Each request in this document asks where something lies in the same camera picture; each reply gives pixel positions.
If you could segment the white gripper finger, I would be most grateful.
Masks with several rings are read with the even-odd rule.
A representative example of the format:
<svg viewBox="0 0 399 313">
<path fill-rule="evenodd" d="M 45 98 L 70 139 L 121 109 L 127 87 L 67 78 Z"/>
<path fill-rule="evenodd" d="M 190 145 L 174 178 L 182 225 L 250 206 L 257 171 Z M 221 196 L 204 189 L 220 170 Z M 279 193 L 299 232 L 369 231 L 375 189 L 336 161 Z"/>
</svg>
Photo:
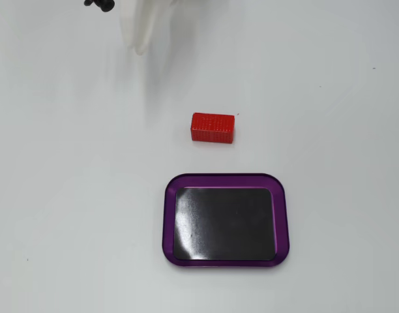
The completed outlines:
<svg viewBox="0 0 399 313">
<path fill-rule="evenodd" d="M 136 53 L 138 55 L 143 55 L 147 51 L 159 19 L 172 3 L 173 1 L 165 0 L 141 1 L 136 35 Z"/>
<path fill-rule="evenodd" d="M 119 17 L 123 42 L 129 48 L 134 45 L 136 31 L 136 14 L 138 9 L 137 0 L 121 0 Z"/>
</svg>

